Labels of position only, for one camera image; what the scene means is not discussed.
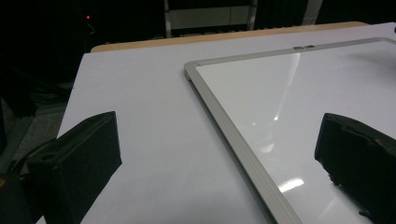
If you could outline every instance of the white table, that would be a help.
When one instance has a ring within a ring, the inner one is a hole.
[[[84,55],[59,135],[115,110],[123,165],[82,223],[266,223],[184,77],[184,63],[358,38],[395,39],[394,27],[386,23]]]

